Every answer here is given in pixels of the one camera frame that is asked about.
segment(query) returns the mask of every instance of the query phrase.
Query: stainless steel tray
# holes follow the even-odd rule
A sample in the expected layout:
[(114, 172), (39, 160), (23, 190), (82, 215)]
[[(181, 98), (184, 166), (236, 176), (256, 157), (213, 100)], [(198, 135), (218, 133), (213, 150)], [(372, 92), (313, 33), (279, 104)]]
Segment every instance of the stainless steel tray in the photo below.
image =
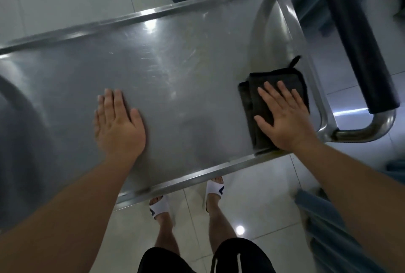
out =
[(122, 89), (147, 128), (116, 209), (286, 154), (255, 154), (237, 85), (296, 55), (312, 123), (331, 141), (337, 125), (291, 0), (191, 0), (3, 46), (1, 223), (100, 162), (92, 117), (106, 87)]

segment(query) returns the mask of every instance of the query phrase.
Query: finger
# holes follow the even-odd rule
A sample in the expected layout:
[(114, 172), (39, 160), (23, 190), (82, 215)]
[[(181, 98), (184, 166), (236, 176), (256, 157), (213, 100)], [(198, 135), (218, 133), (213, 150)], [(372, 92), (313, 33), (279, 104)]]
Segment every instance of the finger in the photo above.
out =
[(308, 108), (306, 107), (304, 101), (302, 100), (300, 94), (298, 93), (298, 91), (296, 89), (293, 89), (291, 91), (292, 96), (294, 97), (295, 101), (297, 102), (298, 107), (302, 110), (305, 111), (307, 113), (308, 112)]
[(281, 113), (280, 105), (275, 101), (275, 99), (273, 97), (271, 97), (271, 95), (269, 93), (267, 93), (261, 87), (258, 87), (257, 91), (259, 92), (259, 95), (261, 96), (261, 98), (263, 98), (263, 100), (269, 107), (271, 113), (273, 113), (273, 117), (276, 118), (278, 116), (278, 114)]
[(111, 123), (115, 119), (114, 105), (113, 105), (113, 91), (110, 89), (105, 89), (104, 98), (104, 112), (105, 120), (107, 123)]
[(99, 113), (97, 112), (97, 110), (94, 112), (93, 125), (94, 125), (94, 136), (97, 138), (100, 133), (100, 120), (99, 120)]
[(142, 118), (140, 117), (139, 111), (135, 108), (131, 109), (130, 112), (131, 122), (134, 124), (136, 128), (142, 128), (143, 122)]
[(99, 114), (100, 128), (102, 128), (105, 125), (104, 96), (99, 95), (98, 100), (99, 100), (99, 107), (97, 109), (97, 112)]
[(277, 92), (277, 90), (273, 88), (273, 86), (271, 86), (268, 81), (265, 82), (265, 89), (275, 99), (275, 101), (280, 105), (281, 108), (286, 108), (288, 106), (284, 97), (282, 97), (280, 93)]
[(127, 121), (129, 120), (125, 110), (121, 90), (114, 91), (114, 109), (115, 109), (115, 118), (117, 120), (127, 120)]
[(295, 101), (294, 97), (292, 97), (290, 91), (286, 88), (286, 85), (284, 84), (283, 81), (278, 81), (277, 82), (277, 86), (281, 91), (281, 94), (284, 96), (286, 102), (290, 105), (290, 107), (297, 109), (298, 108), (298, 104)]
[(263, 117), (259, 115), (256, 115), (253, 118), (255, 119), (260, 130), (263, 131), (263, 133), (270, 138), (274, 129), (273, 126), (271, 126), (268, 122), (265, 121)]

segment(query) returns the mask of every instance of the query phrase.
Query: stainless steel cart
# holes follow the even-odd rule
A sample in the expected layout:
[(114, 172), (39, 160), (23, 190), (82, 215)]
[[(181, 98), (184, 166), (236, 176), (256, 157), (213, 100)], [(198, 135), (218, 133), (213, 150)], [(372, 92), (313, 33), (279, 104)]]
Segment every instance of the stainless steel cart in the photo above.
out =
[(339, 130), (291, 0), (190, 0), (0, 47), (0, 227), (10, 227), (101, 159), (96, 97), (120, 88), (147, 146), (116, 209), (281, 155), (256, 154), (237, 90), (250, 72), (297, 68), (324, 142), (367, 142), (399, 106), (356, 0), (327, 0), (374, 119)]

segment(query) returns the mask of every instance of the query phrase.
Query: leg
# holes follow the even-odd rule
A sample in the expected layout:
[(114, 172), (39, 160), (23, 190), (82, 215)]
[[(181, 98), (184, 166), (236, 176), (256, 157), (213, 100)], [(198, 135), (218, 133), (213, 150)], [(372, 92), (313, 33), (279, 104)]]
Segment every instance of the leg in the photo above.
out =
[[(157, 203), (161, 198), (162, 197), (160, 196), (151, 199), (149, 204), (153, 205)], [(158, 214), (155, 219), (160, 225), (159, 235), (156, 239), (155, 247), (162, 247), (180, 256), (179, 246), (177, 245), (176, 239), (172, 233), (173, 223), (169, 212)]]
[[(222, 177), (212, 180), (219, 184), (224, 183)], [(220, 199), (221, 197), (219, 195), (213, 193), (210, 193), (207, 196), (207, 211), (209, 213), (208, 234), (213, 254), (215, 254), (222, 242), (231, 238), (237, 238), (232, 226), (229, 224), (228, 220), (218, 207), (218, 202)]]

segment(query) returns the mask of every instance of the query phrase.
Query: hand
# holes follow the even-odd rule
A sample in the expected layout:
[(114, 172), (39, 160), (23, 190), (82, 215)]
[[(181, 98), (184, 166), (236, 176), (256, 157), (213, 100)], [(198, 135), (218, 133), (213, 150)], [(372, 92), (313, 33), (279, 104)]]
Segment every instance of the hand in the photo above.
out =
[(296, 148), (308, 142), (318, 141), (309, 120), (309, 112), (296, 89), (290, 93), (282, 81), (277, 82), (283, 96), (265, 82), (265, 90), (258, 92), (273, 113), (274, 124), (271, 126), (263, 117), (255, 116), (259, 128), (273, 143), (281, 149), (294, 152)]
[(98, 97), (94, 116), (94, 135), (107, 160), (132, 166), (145, 148), (146, 135), (137, 109), (131, 109), (129, 120), (120, 90), (105, 90)]

